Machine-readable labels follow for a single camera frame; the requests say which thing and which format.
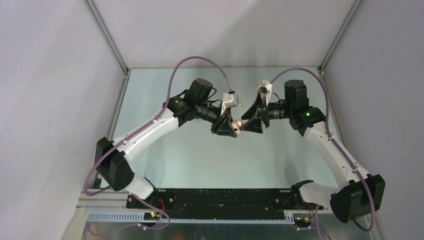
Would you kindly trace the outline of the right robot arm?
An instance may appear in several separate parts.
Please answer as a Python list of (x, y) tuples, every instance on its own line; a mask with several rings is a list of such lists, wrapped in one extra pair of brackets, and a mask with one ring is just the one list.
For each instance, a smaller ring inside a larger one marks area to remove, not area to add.
[(271, 102), (272, 84), (263, 80), (256, 88), (253, 105), (241, 117), (241, 132), (263, 133), (271, 120), (287, 119), (290, 126), (312, 144), (323, 158), (337, 186), (304, 180), (291, 187), (291, 204), (304, 209), (310, 203), (331, 210), (342, 223), (375, 214), (381, 207), (386, 183), (381, 175), (371, 175), (361, 166), (330, 130), (326, 116), (309, 104), (302, 80), (284, 84), (284, 99)]

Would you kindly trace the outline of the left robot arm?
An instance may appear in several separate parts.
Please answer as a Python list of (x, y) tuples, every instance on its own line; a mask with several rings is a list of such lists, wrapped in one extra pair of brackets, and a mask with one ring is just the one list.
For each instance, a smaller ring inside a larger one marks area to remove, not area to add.
[(189, 89), (169, 98), (158, 113), (139, 127), (113, 140), (106, 137), (98, 140), (94, 165), (109, 188), (136, 195), (145, 208), (153, 208), (158, 202), (154, 185), (131, 168), (145, 148), (194, 119), (211, 123), (211, 132), (215, 135), (236, 138), (231, 108), (238, 106), (237, 94), (233, 90), (224, 93), (221, 104), (214, 106), (210, 100), (212, 90), (214, 87), (209, 81), (197, 78)]

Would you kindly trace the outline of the white earbud charging case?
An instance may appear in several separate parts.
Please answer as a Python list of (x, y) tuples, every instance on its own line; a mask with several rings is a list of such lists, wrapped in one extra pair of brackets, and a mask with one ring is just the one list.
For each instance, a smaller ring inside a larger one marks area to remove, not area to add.
[(232, 129), (238, 134), (242, 132), (243, 121), (242, 120), (234, 120), (231, 123)]

